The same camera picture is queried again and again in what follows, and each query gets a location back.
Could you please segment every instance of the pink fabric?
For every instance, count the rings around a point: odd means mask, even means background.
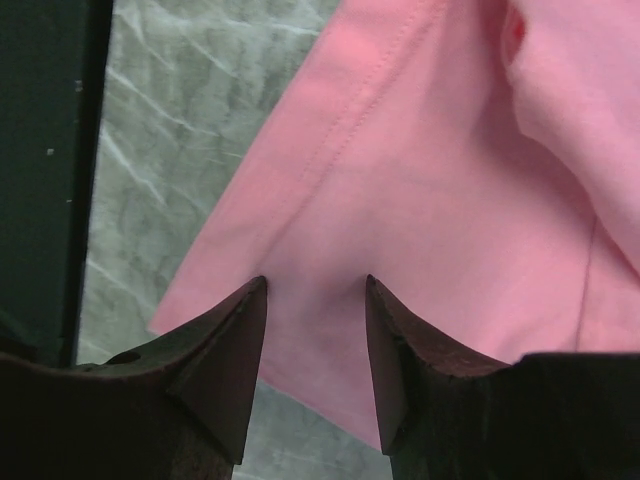
[[[261,377],[379,444],[364,281],[504,361],[640,350],[640,2],[344,0],[163,299],[269,280]]]

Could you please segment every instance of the stitched seam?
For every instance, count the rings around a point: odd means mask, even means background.
[[[587,296],[589,295],[589,280],[591,278],[591,263],[593,260],[593,245],[595,244],[596,229],[598,225],[598,217],[593,219],[593,226],[591,227],[591,240],[589,241],[589,252],[587,254],[587,265],[584,272],[584,286],[582,289],[582,299],[580,300],[580,311],[578,312],[578,323],[576,325],[576,343],[575,351],[580,350],[580,341],[582,340],[582,333],[584,331],[584,315],[587,307]]]
[[[424,7],[424,5],[428,2],[430,2],[432,0],[420,0],[416,7],[413,9],[413,11],[411,12],[411,14],[409,15],[409,17],[407,18],[407,20],[402,24],[402,26],[400,27],[398,34],[395,36],[395,38],[393,39],[393,41],[391,42],[391,46],[389,47],[389,49],[387,50],[387,52],[383,55],[382,59],[380,60],[380,62],[376,65],[376,67],[374,68],[374,70],[371,72],[371,74],[364,80],[364,82],[360,85],[360,87],[357,90],[357,93],[354,95],[354,99],[357,99],[358,97],[361,96],[363,90],[369,86],[373,79],[376,77],[376,75],[378,74],[378,72],[385,66],[387,66],[390,62],[390,59],[392,57],[392,54],[395,53],[397,51],[397,49],[400,47],[401,44],[401,40],[403,39],[406,31],[408,30],[408,28],[411,26],[411,24],[416,20],[416,18],[418,17],[418,13],[420,12],[421,8]],[[434,6],[434,11],[433,11],[433,15],[431,16],[431,19],[429,21],[429,24],[427,25],[428,27],[430,27],[431,25],[433,25],[433,23],[440,18],[440,15],[442,14],[442,11],[444,10],[444,5],[446,3],[446,0],[441,0],[440,2],[438,2],[436,4],[436,6]],[[426,35],[426,31],[427,28],[425,28],[425,30],[420,34],[420,37]],[[259,258],[258,262],[256,263],[256,269],[257,271],[260,271],[262,268],[262,264],[264,263],[266,257],[269,255],[269,253],[271,252],[271,250],[273,249],[274,245],[276,244],[276,242],[278,242],[279,239],[281,239],[286,232],[288,231],[289,227],[293,224],[293,222],[301,215],[301,213],[306,209],[306,207],[311,203],[311,201],[315,198],[315,196],[318,193],[318,190],[320,189],[320,187],[324,184],[325,180],[329,177],[330,172],[333,170],[333,167],[335,166],[335,164],[337,163],[338,159],[340,158],[340,156],[342,155],[342,153],[344,152],[344,150],[346,150],[346,148],[349,146],[349,144],[351,143],[351,141],[353,140],[353,138],[356,136],[356,134],[358,133],[358,131],[360,130],[360,127],[364,124],[364,122],[367,120],[367,118],[371,115],[371,113],[373,112],[373,110],[375,110],[375,108],[378,106],[378,104],[380,103],[380,101],[384,98],[385,94],[388,91],[388,88],[390,85],[393,84],[393,82],[396,80],[397,76],[399,75],[401,71],[401,68],[398,68],[390,77],[390,79],[386,82],[386,84],[383,84],[380,89],[378,90],[378,94],[376,95],[376,97],[373,99],[373,102],[371,103],[371,105],[369,105],[367,107],[367,109],[365,110],[365,112],[360,116],[360,118],[358,119],[358,121],[356,122],[356,124],[351,127],[351,133],[349,134],[349,136],[344,140],[344,142],[342,143],[342,145],[339,147],[338,151],[334,154],[334,156],[331,158],[331,160],[328,162],[326,168],[324,169],[324,171],[322,172],[319,180],[316,182],[316,185],[312,187],[312,191],[307,195],[307,197],[305,199],[303,199],[303,201],[300,204],[300,207],[291,214],[291,216],[289,217],[289,219],[285,222],[284,225],[282,225],[279,228],[279,231],[276,232],[273,236],[273,239],[271,242],[269,242],[269,246],[268,248],[265,249],[264,253],[261,255],[261,257]],[[327,134],[325,135],[324,139],[322,140],[322,142],[319,144],[319,146],[315,149],[315,151],[313,152],[313,154],[311,155],[311,157],[306,161],[305,166],[302,170],[302,173],[299,175],[298,177],[298,181],[300,181],[307,173],[307,171],[309,170],[309,168],[311,167],[312,163],[316,160],[316,158],[318,157],[318,155],[320,154],[320,152],[322,151],[322,149],[326,146],[327,142],[329,141],[329,138],[331,137],[331,135],[334,133],[334,131],[336,130],[337,126],[343,121],[343,119],[345,118],[345,116],[347,115],[347,112],[349,110],[349,107],[353,104],[353,102],[347,102],[344,106],[344,108],[340,111],[340,114],[337,116],[336,120],[334,120],[331,124],[331,126],[329,127],[329,130],[327,132]],[[282,200],[280,201],[280,203],[278,204],[278,207],[275,209],[274,213],[272,215],[270,215],[269,217],[269,222],[273,222],[274,219],[280,214],[280,212],[282,211],[282,208],[284,207],[285,203],[287,202],[287,196],[284,195]],[[265,229],[262,229],[257,235],[256,237],[254,237],[254,244],[257,244],[260,242],[260,240],[264,237],[264,233],[265,233]]]

